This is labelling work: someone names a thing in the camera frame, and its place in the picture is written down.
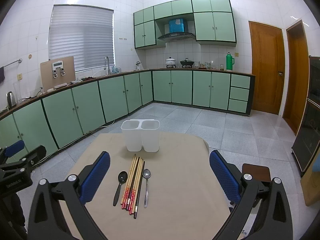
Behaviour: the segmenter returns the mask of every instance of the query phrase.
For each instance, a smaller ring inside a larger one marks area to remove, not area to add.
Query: blue range hood box
[[[174,19],[169,21],[170,33],[188,32],[188,24],[183,18]]]

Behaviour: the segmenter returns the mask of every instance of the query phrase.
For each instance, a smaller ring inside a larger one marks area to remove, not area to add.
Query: black spoon
[[[119,185],[115,194],[115,198],[113,199],[113,206],[116,206],[118,199],[119,199],[119,195],[120,195],[120,188],[121,188],[121,184],[125,183],[127,181],[128,178],[128,174],[126,171],[121,171],[118,175],[118,180],[119,180]]]

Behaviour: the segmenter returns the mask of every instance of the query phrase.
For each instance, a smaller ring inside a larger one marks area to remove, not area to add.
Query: spoon handle
[[[149,199],[148,180],[146,179],[146,196],[145,196],[145,198],[144,198],[144,207],[145,207],[145,208],[148,206],[148,199]]]
[[[115,198],[113,199],[113,206],[116,206],[116,204],[118,203],[120,188],[121,188],[121,183],[119,183],[116,194],[115,194]]]

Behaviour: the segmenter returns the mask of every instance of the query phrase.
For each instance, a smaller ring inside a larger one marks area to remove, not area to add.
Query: window blind
[[[114,65],[113,11],[103,8],[55,5],[49,31],[49,57],[74,56],[75,71],[96,69],[109,57]]]

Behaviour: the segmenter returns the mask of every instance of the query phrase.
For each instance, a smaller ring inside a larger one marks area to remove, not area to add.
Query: green thermos
[[[232,70],[232,65],[235,63],[235,58],[232,57],[230,52],[228,52],[226,58],[227,58],[227,70]]]

